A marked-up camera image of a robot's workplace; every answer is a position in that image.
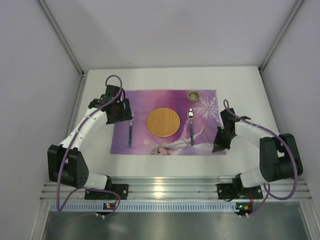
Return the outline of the fork with teal handle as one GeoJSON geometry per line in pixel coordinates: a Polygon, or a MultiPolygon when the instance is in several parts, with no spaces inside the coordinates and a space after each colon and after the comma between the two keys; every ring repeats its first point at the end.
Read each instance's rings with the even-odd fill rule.
{"type": "Polygon", "coordinates": [[[129,135],[128,135],[128,147],[132,147],[132,136],[133,136],[133,121],[135,119],[134,110],[131,111],[131,120],[129,121],[129,135]]]}

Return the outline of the round woven bamboo plate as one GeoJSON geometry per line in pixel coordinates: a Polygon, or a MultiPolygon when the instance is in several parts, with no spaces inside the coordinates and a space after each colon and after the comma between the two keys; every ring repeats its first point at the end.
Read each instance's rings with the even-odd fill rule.
{"type": "Polygon", "coordinates": [[[146,126],[149,132],[159,138],[173,136],[180,128],[179,115],[171,108],[160,107],[147,117],[146,126]]]}

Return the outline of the purple printed placemat cloth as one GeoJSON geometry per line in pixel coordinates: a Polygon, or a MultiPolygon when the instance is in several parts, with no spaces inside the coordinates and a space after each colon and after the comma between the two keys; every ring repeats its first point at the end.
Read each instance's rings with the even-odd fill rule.
{"type": "Polygon", "coordinates": [[[111,154],[122,155],[178,155],[210,156],[220,127],[218,95],[216,90],[198,90],[200,99],[192,104],[190,90],[129,90],[126,92],[134,111],[132,146],[129,147],[129,121],[114,126],[111,154]],[[178,131],[169,137],[157,137],[147,129],[148,115],[158,108],[170,108],[180,117],[178,131]],[[193,109],[193,138],[190,143],[188,110],[193,109]]]}

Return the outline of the spoon with teal handle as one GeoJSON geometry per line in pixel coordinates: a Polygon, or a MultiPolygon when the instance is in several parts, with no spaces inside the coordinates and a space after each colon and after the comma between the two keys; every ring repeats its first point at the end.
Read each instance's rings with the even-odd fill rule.
{"type": "Polygon", "coordinates": [[[190,126],[190,145],[194,145],[194,127],[193,127],[193,119],[194,119],[195,113],[192,108],[188,110],[187,118],[189,120],[189,126],[190,126]]]}

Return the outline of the speckled ceramic cup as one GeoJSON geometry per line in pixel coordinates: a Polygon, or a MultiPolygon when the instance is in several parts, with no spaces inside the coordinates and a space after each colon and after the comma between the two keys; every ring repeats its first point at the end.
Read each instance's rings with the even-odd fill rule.
{"type": "Polygon", "coordinates": [[[197,104],[200,100],[200,93],[196,90],[191,90],[187,93],[187,99],[191,104],[197,104]]]}

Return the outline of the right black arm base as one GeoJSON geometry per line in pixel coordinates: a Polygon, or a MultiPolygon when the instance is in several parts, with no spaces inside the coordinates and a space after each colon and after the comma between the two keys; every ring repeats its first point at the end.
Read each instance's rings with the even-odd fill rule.
{"type": "Polygon", "coordinates": [[[260,186],[236,189],[232,183],[219,183],[216,187],[219,200],[231,202],[232,200],[263,199],[260,186]]]}

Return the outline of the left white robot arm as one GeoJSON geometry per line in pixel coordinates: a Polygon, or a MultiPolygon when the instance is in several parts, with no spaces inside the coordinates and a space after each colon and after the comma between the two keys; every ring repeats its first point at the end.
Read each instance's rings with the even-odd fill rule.
{"type": "Polygon", "coordinates": [[[106,190],[110,177],[90,172],[82,151],[105,125],[132,119],[130,101],[123,89],[107,85],[100,98],[92,100],[83,118],[69,136],[47,151],[48,175],[52,182],[76,189],[106,190]]]}

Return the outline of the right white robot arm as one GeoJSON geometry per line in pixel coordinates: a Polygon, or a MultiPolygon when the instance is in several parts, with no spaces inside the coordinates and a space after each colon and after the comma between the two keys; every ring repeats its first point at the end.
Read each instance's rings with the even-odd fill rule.
{"type": "Polygon", "coordinates": [[[259,165],[237,174],[233,187],[246,190],[271,182],[292,178],[295,181],[303,173],[303,165],[295,137],[290,133],[279,134],[250,122],[247,116],[237,116],[233,108],[220,112],[223,127],[217,128],[213,153],[231,148],[232,140],[241,137],[259,150],[259,165]]]}

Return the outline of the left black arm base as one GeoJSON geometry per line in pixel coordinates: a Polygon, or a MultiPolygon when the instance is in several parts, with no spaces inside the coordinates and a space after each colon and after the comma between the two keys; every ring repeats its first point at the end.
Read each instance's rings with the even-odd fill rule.
{"type": "Polygon", "coordinates": [[[109,190],[86,189],[85,200],[126,200],[129,193],[128,184],[113,184],[109,190]]]}

